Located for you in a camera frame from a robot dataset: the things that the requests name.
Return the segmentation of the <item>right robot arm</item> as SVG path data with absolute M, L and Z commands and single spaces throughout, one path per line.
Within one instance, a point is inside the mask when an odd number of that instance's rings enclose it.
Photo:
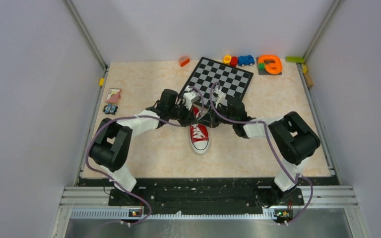
M 231 98 L 223 105 L 210 100 L 211 123 L 230 124 L 241 138 L 266 138 L 277 160 L 280 171 L 272 183 L 271 198 L 277 204 L 285 204 L 291 198 L 301 171 L 320 146 L 317 134 L 307 125 L 297 112 L 289 112 L 277 120 L 249 117 L 244 103 L 239 98 Z

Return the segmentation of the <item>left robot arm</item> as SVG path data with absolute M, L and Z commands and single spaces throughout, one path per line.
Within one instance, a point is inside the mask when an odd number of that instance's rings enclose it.
M 131 140 L 165 124 L 187 127 L 197 122 L 194 102 L 202 99 L 195 87 L 187 87 L 183 95 L 165 89 L 159 100 L 142 112 L 128 117 L 101 121 L 87 149 L 86 157 L 101 167 L 99 173 L 107 176 L 121 190 L 120 198 L 127 205 L 135 204 L 139 191 L 136 179 L 126 166 Z

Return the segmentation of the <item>red canvas sneaker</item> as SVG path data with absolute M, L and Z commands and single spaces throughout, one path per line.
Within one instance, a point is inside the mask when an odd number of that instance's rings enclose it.
M 191 124 L 189 129 L 190 145 L 193 151 L 199 155 L 205 154 L 210 145 L 209 133 L 206 126 L 196 123 Z

